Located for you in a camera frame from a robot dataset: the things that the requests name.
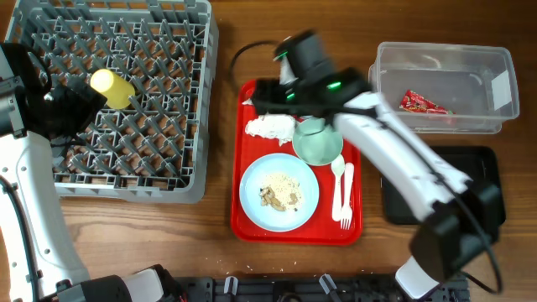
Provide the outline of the white napkin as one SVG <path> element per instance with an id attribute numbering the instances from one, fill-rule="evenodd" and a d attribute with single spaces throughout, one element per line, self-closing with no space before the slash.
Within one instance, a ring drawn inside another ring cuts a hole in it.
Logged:
<path id="1" fill-rule="evenodd" d="M 290 115 L 261 115 L 245 126 L 245 133 L 253 137 L 277 139 L 279 146 L 292 141 L 295 134 L 296 120 Z"/>

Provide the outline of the green bowl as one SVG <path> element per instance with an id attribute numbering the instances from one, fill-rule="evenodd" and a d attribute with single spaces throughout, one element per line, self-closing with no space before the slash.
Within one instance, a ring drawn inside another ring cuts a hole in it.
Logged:
<path id="1" fill-rule="evenodd" d="M 330 164 L 343 150 L 343 137 L 323 118 L 299 122 L 292 137 L 296 155 L 309 165 Z"/>

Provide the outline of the yellow plastic cup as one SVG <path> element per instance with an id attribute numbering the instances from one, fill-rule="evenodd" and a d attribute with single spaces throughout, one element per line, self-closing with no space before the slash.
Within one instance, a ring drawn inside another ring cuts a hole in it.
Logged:
<path id="1" fill-rule="evenodd" d="M 107 70 L 96 71 L 90 79 L 90 86 L 107 99 L 107 106 L 121 110 L 128 107 L 129 97 L 135 95 L 134 87 L 121 76 Z"/>

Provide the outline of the red snack wrapper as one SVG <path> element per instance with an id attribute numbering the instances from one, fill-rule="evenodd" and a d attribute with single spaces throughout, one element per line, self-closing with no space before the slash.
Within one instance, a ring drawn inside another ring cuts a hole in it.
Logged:
<path id="1" fill-rule="evenodd" d="M 452 111 L 429 101 L 420 94 L 407 90 L 399 107 L 407 112 L 429 114 L 453 114 Z"/>

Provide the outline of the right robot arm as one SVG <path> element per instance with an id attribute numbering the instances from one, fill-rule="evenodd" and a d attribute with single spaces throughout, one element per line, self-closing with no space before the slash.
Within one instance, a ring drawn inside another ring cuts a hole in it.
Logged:
<path id="1" fill-rule="evenodd" d="M 395 274 L 406 295 L 428 297 L 482 253 L 496 287 L 472 275 L 468 279 L 501 294 L 503 279 L 492 249 L 504 222 L 500 189 L 473 180 L 435 153 L 359 71 L 334 66 L 316 32 L 306 30 L 274 47 L 280 76 L 257 81 L 256 111 L 325 119 L 388 179 L 419 221 L 411 256 Z"/>

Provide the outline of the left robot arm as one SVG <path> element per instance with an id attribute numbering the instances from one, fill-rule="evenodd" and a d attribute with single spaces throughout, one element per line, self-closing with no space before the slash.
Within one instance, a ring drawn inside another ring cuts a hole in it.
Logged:
<path id="1" fill-rule="evenodd" d="M 1 231 L 13 301 L 186 301 L 156 264 L 125 278 L 92 279 L 65 224 L 53 152 L 80 143 L 107 99 L 83 80 L 53 86 L 24 44 L 1 44 Z"/>

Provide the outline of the grey dishwasher rack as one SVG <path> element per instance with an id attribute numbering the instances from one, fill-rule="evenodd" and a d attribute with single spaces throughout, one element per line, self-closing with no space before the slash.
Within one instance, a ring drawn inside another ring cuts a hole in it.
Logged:
<path id="1" fill-rule="evenodd" d="M 6 39 L 32 47 L 55 85 L 107 69 L 135 89 L 55 161 L 62 197 L 194 204 L 205 193 L 219 32 L 207 1 L 18 1 Z"/>

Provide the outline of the white plastic spoon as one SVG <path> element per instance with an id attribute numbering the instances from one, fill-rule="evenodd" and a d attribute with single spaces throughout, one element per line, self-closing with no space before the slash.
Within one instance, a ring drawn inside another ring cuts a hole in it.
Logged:
<path id="1" fill-rule="evenodd" d="M 341 220 L 341 178 L 345 172 L 345 161 L 341 154 L 339 154 L 331 162 L 331 172 L 334 175 L 334 192 L 332 198 L 331 218 L 333 221 Z"/>

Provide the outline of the food scraps on plate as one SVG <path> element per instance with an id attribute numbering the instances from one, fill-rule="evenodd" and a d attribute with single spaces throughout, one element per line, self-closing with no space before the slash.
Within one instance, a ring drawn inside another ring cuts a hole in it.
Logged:
<path id="1" fill-rule="evenodd" d="M 304 204 L 299 181 L 286 173 L 267 174 L 260 186 L 261 206 L 270 206 L 276 211 L 298 211 Z"/>

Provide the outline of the clear plastic bin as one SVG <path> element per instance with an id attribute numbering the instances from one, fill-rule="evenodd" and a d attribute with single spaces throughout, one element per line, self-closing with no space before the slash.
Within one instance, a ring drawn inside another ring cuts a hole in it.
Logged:
<path id="1" fill-rule="evenodd" d="M 502 47 L 382 42 L 368 78 L 417 133 L 498 133 L 519 116 L 514 63 Z M 447 113 L 403 109 L 408 92 Z"/>

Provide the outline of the white plastic fork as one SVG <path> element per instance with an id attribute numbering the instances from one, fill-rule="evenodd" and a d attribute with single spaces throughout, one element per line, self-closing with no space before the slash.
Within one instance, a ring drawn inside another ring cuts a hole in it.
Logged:
<path id="1" fill-rule="evenodd" d="M 350 205 L 352 194 L 352 183 L 354 178 L 354 164 L 346 163 L 344 171 L 344 195 L 341 209 L 341 228 L 349 230 L 352 222 L 352 208 Z"/>

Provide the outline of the light blue plate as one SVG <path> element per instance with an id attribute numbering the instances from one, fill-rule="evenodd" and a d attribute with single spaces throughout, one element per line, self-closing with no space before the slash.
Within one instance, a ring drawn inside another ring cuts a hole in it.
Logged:
<path id="1" fill-rule="evenodd" d="M 320 200 L 313 170 L 290 154 L 255 160 L 239 182 L 239 200 L 248 219 L 265 231 L 290 232 L 312 218 Z"/>

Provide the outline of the black tray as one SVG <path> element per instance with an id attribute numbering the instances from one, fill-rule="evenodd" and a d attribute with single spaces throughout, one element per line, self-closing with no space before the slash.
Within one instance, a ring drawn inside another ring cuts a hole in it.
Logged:
<path id="1" fill-rule="evenodd" d="M 432 146 L 446 162 L 468 174 L 473 180 L 487 180 L 501 189 L 498 160 L 493 150 L 486 146 Z M 381 177 L 383 213 L 386 220 L 395 225 L 417 225 L 402 195 L 384 177 Z"/>

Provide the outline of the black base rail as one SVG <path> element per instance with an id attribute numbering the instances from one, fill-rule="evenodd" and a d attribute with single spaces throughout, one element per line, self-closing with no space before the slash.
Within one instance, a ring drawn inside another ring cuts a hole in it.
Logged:
<path id="1" fill-rule="evenodd" d="M 177 278 L 187 301 L 206 302 L 278 302 L 278 301 L 342 301 L 405 302 L 411 298 L 390 274 L 359 274 L 355 277 L 332 277 L 323 285 L 316 278 L 227 279 Z"/>

